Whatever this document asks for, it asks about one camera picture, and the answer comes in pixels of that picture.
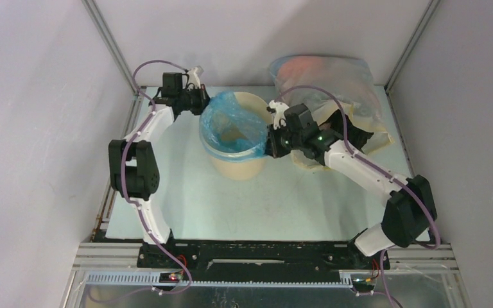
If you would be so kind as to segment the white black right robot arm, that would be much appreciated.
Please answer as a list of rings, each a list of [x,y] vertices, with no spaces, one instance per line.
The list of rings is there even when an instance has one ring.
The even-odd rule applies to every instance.
[[[364,268],[376,253],[393,246],[406,248],[425,230],[435,228],[437,210],[428,180],[393,173],[369,160],[353,145],[367,140],[369,133],[354,127],[341,110],[331,116],[335,123],[321,127],[303,104],[289,107],[271,101],[267,109],[273,116],[268,132],[268,152],[273,157],[301,151],[345,175],[384,205],[382,221],[350,242],[347,258],[352,266]]]

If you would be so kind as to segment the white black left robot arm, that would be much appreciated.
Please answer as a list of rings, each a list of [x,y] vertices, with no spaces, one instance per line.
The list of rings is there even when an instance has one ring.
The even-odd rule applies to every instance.
[[[149,98],[148,111],[141,122],[128,135],[108,145],[110,185],[136,211],[143,228],[143,241],[158,244],[152,258],[165,268],[176,262],[177,249],[166,243],[171,229],[161,209],[151,204],[160,184],[151,140],[159,139],[182,112],[196,116],[203,112],[210,97],[200,81],[201,74],[201,67],[186,73],[164,73],[163,84]]]

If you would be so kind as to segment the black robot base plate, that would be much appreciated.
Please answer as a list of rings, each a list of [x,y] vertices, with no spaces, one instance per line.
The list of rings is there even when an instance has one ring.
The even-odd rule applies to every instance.
[[[161,251],[143,243],[138,268],[171,269],[192,278],[321,278],[346,270],[388,270],[387,255],[365,257],[345,241],[170,239]]]

